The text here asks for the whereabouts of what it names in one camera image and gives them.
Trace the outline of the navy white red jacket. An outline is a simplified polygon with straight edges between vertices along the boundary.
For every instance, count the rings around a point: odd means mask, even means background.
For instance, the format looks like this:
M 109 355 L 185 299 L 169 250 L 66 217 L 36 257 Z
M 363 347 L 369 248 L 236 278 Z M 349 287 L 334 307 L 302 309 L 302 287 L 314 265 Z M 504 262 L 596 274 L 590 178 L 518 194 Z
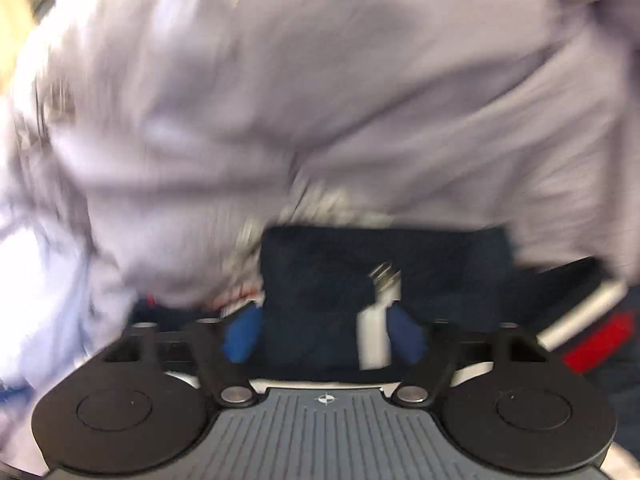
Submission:
M 399 289 L 385 301 L 386 364 L 364 368 L 357 318 L 375 300 L 374 272 Z M 512 322 L 563 363 L 590 373 L 634 343 L 638 310 L 599 259 L 519 266 L 506 232 L 270 226 L 259 243 L 262 332 L 243 367 L 282 382 L 397 382 L 420 333 L 447 321 L 468 333 Z

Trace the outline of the lavender floral duvet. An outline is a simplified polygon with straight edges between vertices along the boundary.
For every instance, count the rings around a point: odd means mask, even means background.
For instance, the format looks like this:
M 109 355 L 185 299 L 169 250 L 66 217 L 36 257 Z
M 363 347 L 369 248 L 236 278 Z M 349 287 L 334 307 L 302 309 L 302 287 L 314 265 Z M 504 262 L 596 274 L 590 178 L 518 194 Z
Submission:
M 519 266 L 601 260 L 639 322 L 639 0 L 64 0 L 1 145 L 3 478 L 638 477 L 639 327 L 579 374 L 502 323 L 559 405 L 388 403 L 405 375 L 213 405 L 104 356 L 136 304 L 260 306 L 299 224 L 500 228 Z

